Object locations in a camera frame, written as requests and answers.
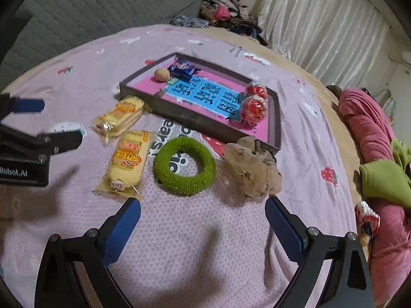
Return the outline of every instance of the rolled blanket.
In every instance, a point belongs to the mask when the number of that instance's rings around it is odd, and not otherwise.
[[[411,271],[411,218],[398,205],[375,198],[370,206],[381,217],[372,245],[371,281],[376,305],[389,300]]]
[[[338,110],[349,125],[365,163],[382,158],[394,161],[390,146],[394,131],[372,97],[357,88],[344,90]]]

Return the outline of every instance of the packaged bread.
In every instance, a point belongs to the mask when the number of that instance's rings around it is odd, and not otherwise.
[[[155,132],[128,130],[120,138],[99,190],[139,198],[140,181]]]
[[[123,134],[143,114],[144,101],[136,96],[127,96],[104,115],[93,121],[93,128],[104,137],[110,139]]]

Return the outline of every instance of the green donut toy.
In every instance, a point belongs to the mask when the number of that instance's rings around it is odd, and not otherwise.
[[[182,176],[170,171],[171,157],[184,151],[202,164],[202,170],[195,176]],[[208,188],[215,177],[215,161],[206,146],[189,137],[178,137],[161,147],[153,164],[154,175],[162,184],[180,195],[194,195]]]

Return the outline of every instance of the red candy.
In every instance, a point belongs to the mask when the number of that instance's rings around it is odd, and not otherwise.
[[[267,98],[267,89],[261,84],[258,84],[258,83],[251,84],[247,87],[246,91],[247,91],[247,95],[249,96],[257,95],[264,99]]]
[[[240,116],[249,125],[255,125],[266,116],[266,101],[253,95],[244,99],[240,107]]]

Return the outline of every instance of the green cloth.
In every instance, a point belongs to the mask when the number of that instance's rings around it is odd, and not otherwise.
[[[411,180],[405,168],[411,161],[411,149],[400,140],[391,142],[395,162],[388,159],[360,165],[364,197],[379,197],[403,207],[411,207]]]
[[[411,162],[411,148],[397,138],[394,138],[391,141],[391,151],[393,152],[395,163],[400,165],[405,172],[405,168]]]

